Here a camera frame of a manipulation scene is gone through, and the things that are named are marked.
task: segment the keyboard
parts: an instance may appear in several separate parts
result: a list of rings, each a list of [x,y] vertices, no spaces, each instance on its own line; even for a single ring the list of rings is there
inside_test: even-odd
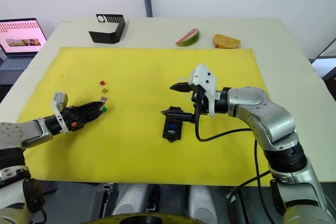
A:
[[[7,58],[0,65],[0,71],[2,70],[25,70],[28,67],[32,59],[33,59],[32,57]]]

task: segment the watermelon slice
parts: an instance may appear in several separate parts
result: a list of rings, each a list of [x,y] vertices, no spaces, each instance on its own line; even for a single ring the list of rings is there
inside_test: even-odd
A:
[[[200,31],[197,28],[194,28],[175,44],[179,47],[187,47],[196,43],[199,38],[200,38]]]

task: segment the black cylinder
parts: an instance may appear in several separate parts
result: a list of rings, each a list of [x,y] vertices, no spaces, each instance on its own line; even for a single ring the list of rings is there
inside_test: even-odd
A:
[[[281,173],[293,173],[303,169],[307,164],[304,154],[300,143],[283,151],[264,151],[270,167]]]
[[[45,200],[41,185],[34,179],[25,179],[23,182],[23,193],[30,212],[37,212],[42,209]]]
[[[46,125],[53,136],[59,134],[60,131],[62,130],[62,127],[57,121],[57,118],[55,115],[52,115],[46,118]]]
[[[8,148],[0,150],[0,170],[16,165],[26,165],[23,149]]]
[[[220,92],[219,100],[215,100],[215,113],[225,114],[227,112],[227,90]]]

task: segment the black cable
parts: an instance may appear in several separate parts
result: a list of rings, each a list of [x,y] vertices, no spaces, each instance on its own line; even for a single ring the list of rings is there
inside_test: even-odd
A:
[[[198,123],[199,123],[199,120],[200,120],[200,117],[199,117],[200,116],[200,110],[201,110],[201,104],[197,103],[196,108],[195,108],[195,135],[196,135],[197,140],[199,140],[200,142],[208,142],[208,141],[213,140],[215,138],[225,136],[225,135],[235,133],[235,132],[251,131],[251,129],[249,129],[249,128],[235,129],[235,130],[226,131],[226,132],[223,132],[221,134],[217,134],[217,135],[214,135],[214,136],[211,136],[211,137],[208,137],[208,138],[201,138],[200,133],[198,131]]]
[[[41,222],[36,222],[35,224],[45,224],[46,222],[47,222],[47,214],[46,214],[46,212],[44,211],[44,209],[43,208],[41,208],[41,213],[43,214],[43,221],[41,221]]]
[[[264,172],[262,174],[259,175],[259,178],[262,178],[266,175],[270,174],[270,171],[268,170],[267,172]],[[230,222],[233,224],[234,222],[232,221],[232,216],[231,216],[231,210],[230,210],[230,204],[231,204],[231,200],[232,200],[232,197],[237,194],[237,192],[244,186],[250,184],[251,182],[253,181],[256,181],[258,177],[254,177],[254,178],[251,178],[247,181],[245,181],[244,183],[240,184],[238,187],[236,187],[230,194],[229,194],[229,197],[227,198],[227,204],[226,204],[226,210],[227,210],[227,215],[229,216],[229,219],[230,219]]]
[[[260,185],[260,175],[259,175],[259,166],[258,166],[258,156],[257,156],[257,146],[258,146],[258,143],[257,143],[257,140],[255,140],[254,142],[254,162],[256,164],[256,173],[257,173],[257,183],[258,183],[258,192],[259,192],[259,197],[260,197],[260,201],[261,201],[261,204],[263,205],[263,209],[265,211],[265,214],[267,215],[267,218],[269,219],[269,221],[272,223],[272,224],[275,224],[275,222],[273,221],[271,215],[269,214],[267,208],[266,208],[266,204],[265,204],[265,201],[264,201],[264,198],[263,198],[263,194],[261,192],[261,185]]]

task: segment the bread slice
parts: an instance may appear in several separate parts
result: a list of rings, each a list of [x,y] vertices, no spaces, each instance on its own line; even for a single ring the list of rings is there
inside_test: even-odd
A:
[[[214,45],[215,45],[215,48],[233,49],[233,48],[239,47],[240,40],[230,38],[222,34],[215,34],[214,35]]]

